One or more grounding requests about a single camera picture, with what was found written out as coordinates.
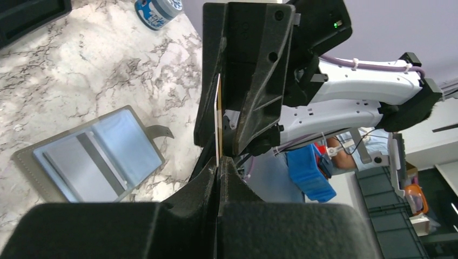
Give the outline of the silver card in holder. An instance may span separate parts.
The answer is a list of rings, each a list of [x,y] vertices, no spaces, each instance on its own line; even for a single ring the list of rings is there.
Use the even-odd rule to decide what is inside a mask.
[[[78,201],[113,202],[127,190],[126,181],[91,131],[46,145],[43,157]]]

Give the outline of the person in background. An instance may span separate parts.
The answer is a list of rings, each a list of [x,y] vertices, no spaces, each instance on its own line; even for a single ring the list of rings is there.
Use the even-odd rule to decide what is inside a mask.
[[[360,128],[363,140],[360,146],[365,146],[368,153],[380,152],[388,155],[389,133],[383,129]],[[337,149],[331,157],[332,176],[349,172],[362,172],[378,167],[375,161],[363,163],[356,149],[358,142],[353,141],[349,132],[327,139],[327,147]],[[288,172],[289,152],[277,153],[269,151],[253,157],[247,162],[248,172],[245,180],[248,186],[268,202],[305,202],[305,194],[291,180]]]

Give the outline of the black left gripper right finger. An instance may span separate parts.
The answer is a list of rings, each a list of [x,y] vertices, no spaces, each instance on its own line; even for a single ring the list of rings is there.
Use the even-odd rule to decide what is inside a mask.
[[[335,203],[269,203],[237,173],[218,166],[217,258],[376,258],[368,228],[352,207]]]

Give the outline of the blue white tape roll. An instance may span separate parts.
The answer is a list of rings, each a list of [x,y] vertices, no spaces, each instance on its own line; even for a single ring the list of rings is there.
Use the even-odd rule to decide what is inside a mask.
[[[137,0],[134,8],[139,19],[158,31],[183,11],[181,0]]]

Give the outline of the black left bin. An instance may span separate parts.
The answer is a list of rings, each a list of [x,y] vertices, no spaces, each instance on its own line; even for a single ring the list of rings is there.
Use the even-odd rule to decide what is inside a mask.
[[[71,11],[70,0],[1,0],[1,49]]]

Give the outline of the dark storage crates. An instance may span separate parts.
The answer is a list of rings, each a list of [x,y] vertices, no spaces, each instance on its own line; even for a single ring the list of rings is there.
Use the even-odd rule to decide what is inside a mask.
[[[457,258],[457,195],[437,169],[419,172],[426,215],[436,224],[423,237],[408,221],[410,206],[395,193],[388,169],[358,172],[356,180],[383,258]]]

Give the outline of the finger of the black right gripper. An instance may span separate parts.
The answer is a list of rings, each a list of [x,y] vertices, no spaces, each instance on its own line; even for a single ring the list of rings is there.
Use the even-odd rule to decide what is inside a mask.
[[[223,34],[226,26],[225,3],[205,3],[203,5],[203,51],[201,97],[194,127],[194,144],[205,147],[214,134],[213,104],[215,86],[213,81],[218,74],[221,53],[225,48]]]

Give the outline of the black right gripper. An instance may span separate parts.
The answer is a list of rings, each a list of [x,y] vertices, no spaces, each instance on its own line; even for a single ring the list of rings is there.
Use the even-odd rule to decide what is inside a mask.
[[[282,107],[309,104],[324,84],[319,57],[350,37],[351,20],[343,1],[227,7],[223,100],[239,116],[225,150],[259,155],[280,143]]]

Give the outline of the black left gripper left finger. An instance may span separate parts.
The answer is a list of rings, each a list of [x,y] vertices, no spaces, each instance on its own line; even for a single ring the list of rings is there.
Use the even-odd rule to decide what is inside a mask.
[[[19,221],[1,258],[213,258],[210,159],[162,202],[46,203]]]

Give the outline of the grey card holder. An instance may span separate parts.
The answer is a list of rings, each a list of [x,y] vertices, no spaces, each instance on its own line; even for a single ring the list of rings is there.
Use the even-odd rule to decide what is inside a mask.
[[[166,126],[145,126],[126,105],[12,159],[46,202],[118,202],[164,164],[158,137],[173,134]]]

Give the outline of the gold card from holder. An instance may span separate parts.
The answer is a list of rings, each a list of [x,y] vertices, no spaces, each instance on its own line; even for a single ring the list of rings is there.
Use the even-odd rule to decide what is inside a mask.
[[[223,154],[223,113],[221,101],[221,74],[219,73],[216,80],[216,91],[214,99],[214,135],[215,135],[215,156],[216,166],[219,167],[219,161]]]

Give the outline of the blue plastic object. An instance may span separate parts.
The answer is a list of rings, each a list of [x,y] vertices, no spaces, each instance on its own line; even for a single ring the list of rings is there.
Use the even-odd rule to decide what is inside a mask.
[[[319,169],[320,154],[314,144],[287,152],[288,173],[309,200],[325,203],[334,198],[336,192]]]

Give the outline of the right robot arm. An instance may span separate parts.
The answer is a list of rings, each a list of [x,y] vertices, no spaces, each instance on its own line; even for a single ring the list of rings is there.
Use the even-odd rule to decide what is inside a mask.
[[[424,121],[442,93],[416,55],[326,56],[351,34],[343,1],[204,4],[194,143],[215,137],[219,156],[258,156],[352,128],[398,132]]]

